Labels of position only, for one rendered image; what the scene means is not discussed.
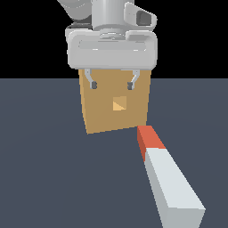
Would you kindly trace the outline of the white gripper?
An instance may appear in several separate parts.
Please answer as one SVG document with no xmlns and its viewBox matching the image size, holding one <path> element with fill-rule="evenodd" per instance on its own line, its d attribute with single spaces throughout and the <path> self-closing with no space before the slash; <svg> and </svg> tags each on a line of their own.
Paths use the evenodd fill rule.
<svg viewBox="0 0 228 228">
<path fill-rule="evenodd" d="M 68 64 L 73 69 L 85 69 L 90 89 L 97 83 L 92 69 L 132 69 L 133 78 L 127 89 L 134 90 L 140 70 L 153 69 L 158 59 L 158 39 L 154 32 L 130 30 L 125 40 L 100 39 L 98 31 L 67 29 Z"/>
</svg>

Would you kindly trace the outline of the white peg with red end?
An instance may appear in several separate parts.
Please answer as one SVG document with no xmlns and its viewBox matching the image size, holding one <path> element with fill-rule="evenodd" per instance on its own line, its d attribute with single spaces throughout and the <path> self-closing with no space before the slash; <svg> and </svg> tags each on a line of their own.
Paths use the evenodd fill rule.
<svg viewBox="0 0 228 228">
<path fill-rule="evenodd" d="M 205 207 L 152 126 L 137 141 L 163 228 L 200 228 Z"/>
</svg>

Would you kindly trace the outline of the tan box with square hole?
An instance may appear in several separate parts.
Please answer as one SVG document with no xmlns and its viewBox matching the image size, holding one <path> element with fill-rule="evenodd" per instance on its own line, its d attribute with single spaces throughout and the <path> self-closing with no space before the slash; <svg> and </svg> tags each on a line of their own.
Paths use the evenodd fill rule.
<svg viewBox="0 0 228 228">
<path fill-rule="evenodd" d="M 127 89 L 134 77 L 132 70 L 93 69 L 91 77 L 97 83 L 96 89 L 90 88 L 83 69 L 78 74 L 87 134 L 146 125 L 150 70 L 140 71 L 133 90 Z"/>
</svg>

